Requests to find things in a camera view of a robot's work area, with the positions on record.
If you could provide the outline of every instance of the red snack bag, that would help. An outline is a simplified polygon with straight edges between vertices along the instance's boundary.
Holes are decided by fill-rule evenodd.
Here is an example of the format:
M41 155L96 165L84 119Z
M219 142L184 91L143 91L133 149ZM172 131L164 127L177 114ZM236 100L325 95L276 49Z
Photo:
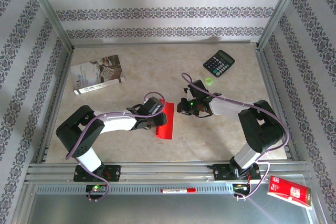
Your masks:
M307 186L271 176L267 194L283 199L297 206L312 209L311 190Z

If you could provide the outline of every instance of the calculator display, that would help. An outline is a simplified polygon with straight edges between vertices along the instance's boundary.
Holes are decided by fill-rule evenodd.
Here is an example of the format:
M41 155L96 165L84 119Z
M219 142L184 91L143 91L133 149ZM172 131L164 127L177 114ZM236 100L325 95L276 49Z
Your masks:
M229 62L230 64L233 63L233 61L232 61L229 57L227 57L224 53L222 53L221 51L219 51L218 54L219 54L221 57L223 57L223 58L224 58L227 62Z

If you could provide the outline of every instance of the beige tabletop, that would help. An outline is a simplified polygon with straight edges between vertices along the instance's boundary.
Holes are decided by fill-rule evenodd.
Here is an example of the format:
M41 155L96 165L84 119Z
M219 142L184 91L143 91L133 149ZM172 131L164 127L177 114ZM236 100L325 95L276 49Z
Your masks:
M203 63L219 49L236 62L220 78L213 77ZM93 149L103 162L147 161L219 161L229 160L246 143L238 121L213 115L205 119L182 115L176 105L185 97L187 83L181 72L193 80L212 77L210 92L228 98L256 102L268 100L259 65L252 44L170 44L134 47L75 49L71 65L111 55L118 55L125 82L99 90L75 95L71 75L68 76L54 133L47 155L47 163L75 163L65 160L67 150L55 135L56 128L80 106L89 105L98 111L121 111L143 102L150 91L162 93L167 102L175 103L172 140L155 137L155 129L113 131L101 134ZM284 149L265 156L267 159L286 158Z

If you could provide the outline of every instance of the green object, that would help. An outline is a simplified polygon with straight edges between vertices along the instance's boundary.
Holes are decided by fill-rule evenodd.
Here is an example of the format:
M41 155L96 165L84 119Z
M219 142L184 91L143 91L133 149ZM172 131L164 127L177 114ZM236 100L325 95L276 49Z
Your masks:
M207 85L212 85L212 83L214 83L214 80L210 77L205 78L204 81L205 81L205 84Z

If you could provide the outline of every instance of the patterned wallpaper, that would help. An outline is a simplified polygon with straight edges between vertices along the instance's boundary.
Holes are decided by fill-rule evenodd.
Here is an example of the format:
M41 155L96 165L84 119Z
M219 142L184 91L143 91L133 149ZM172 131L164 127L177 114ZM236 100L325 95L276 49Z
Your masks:
M37 0L0 0L0 224L46 132L67 53Z
M336 0L291 0L264 54L328 223L336 223Z
M278 0L50 0L74 45L250 40Z

